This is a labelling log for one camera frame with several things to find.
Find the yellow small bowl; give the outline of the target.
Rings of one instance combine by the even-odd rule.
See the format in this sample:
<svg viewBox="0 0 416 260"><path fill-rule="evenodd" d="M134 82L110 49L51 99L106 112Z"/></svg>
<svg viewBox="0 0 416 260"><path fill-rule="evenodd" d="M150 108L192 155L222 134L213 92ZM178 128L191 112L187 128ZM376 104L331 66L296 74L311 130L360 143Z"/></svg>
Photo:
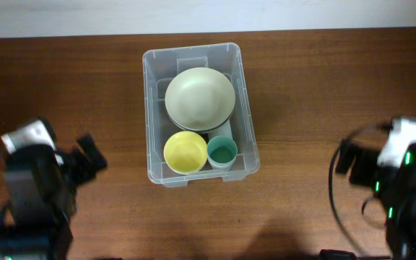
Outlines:
<svg viewBox="0 0 416 260"><path fill-rule="evenodd" d="M167 140L163 155L171 170L182 175L192 174L206 164L207 143L195 132L180 131Z"/></svg>

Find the grey plastic cup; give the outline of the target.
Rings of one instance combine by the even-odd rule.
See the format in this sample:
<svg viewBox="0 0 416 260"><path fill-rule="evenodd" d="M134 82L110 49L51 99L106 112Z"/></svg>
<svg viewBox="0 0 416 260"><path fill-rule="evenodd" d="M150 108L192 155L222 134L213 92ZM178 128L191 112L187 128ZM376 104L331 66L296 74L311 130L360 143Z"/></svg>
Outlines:
<svg viewBox="0 0 416 260"><path fill-rule="evenodd" d="M213 168L213 173L227 173L230 171L230 168Z"/></svg>

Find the green plastic cup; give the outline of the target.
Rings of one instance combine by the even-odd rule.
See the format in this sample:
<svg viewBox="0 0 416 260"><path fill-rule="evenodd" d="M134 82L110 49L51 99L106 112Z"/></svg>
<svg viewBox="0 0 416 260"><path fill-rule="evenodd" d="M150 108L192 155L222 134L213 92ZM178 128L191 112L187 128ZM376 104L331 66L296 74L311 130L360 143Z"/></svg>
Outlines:
<svg viewBox="0 0 416 260"><path fill-rule="evenodd" d="M216 136L207 145L208 161L234 163L238 155L238 147L233 139L226 136Z"/></svg>

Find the cream plastic cup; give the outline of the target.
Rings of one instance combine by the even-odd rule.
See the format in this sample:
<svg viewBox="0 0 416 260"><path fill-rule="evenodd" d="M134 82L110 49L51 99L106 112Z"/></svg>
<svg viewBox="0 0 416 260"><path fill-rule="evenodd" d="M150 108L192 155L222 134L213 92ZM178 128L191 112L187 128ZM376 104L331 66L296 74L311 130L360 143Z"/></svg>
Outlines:
<svg viewBox="0 0 416 260"><path fill-rule="evenodd" d="M234 165L233 162L219 164L219 163L211 162L211 161L209 161L209 164L211 165L212 168L232 168L232 166Z"/></svg>

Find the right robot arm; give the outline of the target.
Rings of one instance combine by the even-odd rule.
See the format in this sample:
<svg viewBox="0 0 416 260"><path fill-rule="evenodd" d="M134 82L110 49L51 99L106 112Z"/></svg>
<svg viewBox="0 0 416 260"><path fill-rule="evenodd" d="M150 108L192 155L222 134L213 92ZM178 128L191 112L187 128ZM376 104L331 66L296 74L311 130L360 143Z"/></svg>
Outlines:
<svg viewBox="0 0 416 260"><path fill-rule="evenodd" d="M350 183L372 189L381 202L394 259L416 259L416 118L393 118L381 129L388 132L385 145L358 149Z"/></svg>

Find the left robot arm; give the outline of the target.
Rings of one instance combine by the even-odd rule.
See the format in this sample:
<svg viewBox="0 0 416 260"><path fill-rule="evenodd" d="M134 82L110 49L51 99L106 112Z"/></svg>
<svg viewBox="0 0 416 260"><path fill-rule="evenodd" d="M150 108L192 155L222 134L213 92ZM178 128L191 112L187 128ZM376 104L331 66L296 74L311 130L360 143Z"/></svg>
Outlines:
<svg viewBox="0 0 416 260"><path fill-rule="evenodd" d="M0 209L0 259L66 259L79 186L108 166L90 134L77 148L56 148L45 118L1 135L7 151L2 172L9 201Z"/></svg>

